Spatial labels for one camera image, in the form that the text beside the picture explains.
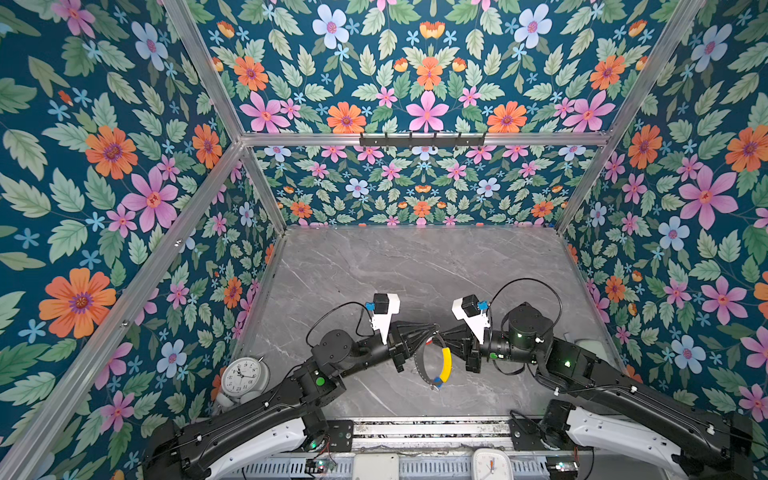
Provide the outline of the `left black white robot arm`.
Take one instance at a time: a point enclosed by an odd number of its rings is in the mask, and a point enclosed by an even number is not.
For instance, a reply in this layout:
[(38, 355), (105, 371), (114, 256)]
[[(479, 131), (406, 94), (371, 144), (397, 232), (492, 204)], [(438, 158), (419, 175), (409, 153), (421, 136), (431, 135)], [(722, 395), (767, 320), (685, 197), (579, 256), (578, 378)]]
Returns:
[(260, 396), (185, 427), (162, 425), (148, 443), (144, 476), (220, 479), (277, 453), (309, 451), (328, 434), (323, 409), (345, 392), (345, 378), (385, 362), (402, 371), (428, 342), (444, 343), (434, 325), (395, 322), (387, 336), (360, 340), (331, 330), (306, 361)]

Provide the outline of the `grey yellow keyring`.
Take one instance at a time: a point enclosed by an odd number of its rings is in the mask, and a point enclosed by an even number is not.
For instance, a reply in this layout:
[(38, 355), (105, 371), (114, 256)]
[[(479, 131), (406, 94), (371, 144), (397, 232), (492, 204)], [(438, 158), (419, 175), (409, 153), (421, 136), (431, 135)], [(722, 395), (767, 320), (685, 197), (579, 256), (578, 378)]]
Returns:
[(453, 370), (452, 354), (450, 353), (450, 351), (448, 349), (439, 348), (440, 349), (440, 353), (441, 353), (441, 358), (442, 358), (441, 370), (435, 376), (431, 376), (427, 372), (427, 369), (426, 369), (426, 363), (425, 363), (425, 358), (424, 358), (425, 349), (426, 349), (426, 347), (424, 348), (424, 350), (421, 353), (421, 355), (416, 360), (414, 360), (416, 371), (417, 371), (419, 377), (429, 387), (430, 387), (431, 381), (433, 379), (437, 378), (437, 377), (440, 377), (443, 380), (443, 385), (446, 384), (450, 380), (450, 377), (451, 377), (451, 374), (452, 374), (452, 370)]

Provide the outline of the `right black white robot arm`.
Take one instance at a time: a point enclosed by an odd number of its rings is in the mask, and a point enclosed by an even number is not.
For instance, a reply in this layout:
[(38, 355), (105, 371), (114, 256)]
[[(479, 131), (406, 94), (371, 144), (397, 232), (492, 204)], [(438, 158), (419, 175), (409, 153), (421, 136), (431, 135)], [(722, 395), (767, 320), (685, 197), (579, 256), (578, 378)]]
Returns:
[(459, 299), (459, 326), (438, 345), (477, 373), (489, 360), (533, 366), (557, 394), (539, 423), (543, 442), (608, 450), (688, 479), (749, 479), (756, 442), (751, 421), (686, 405), (631, 378), (596, 354), (555, 337), (554, 321), (528, 303), (509, 311), (499, 330), (485, 309)]

